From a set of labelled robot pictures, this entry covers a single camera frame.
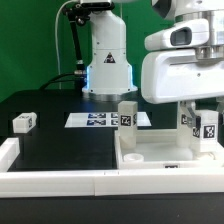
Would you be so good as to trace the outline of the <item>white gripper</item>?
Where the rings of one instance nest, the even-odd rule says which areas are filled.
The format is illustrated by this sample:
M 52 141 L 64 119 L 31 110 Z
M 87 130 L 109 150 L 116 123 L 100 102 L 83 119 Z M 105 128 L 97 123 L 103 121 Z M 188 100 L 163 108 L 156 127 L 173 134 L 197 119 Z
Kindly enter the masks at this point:
M 145 38 L 141 93 L 150 103 L 180 102 L 181 124 L 201 128 L 195 100 L 217 97 L 220 124 L 224 125 L 224 59 L 200 60 L 196 48 L 209 40 L 209 22 L 194 19 Z

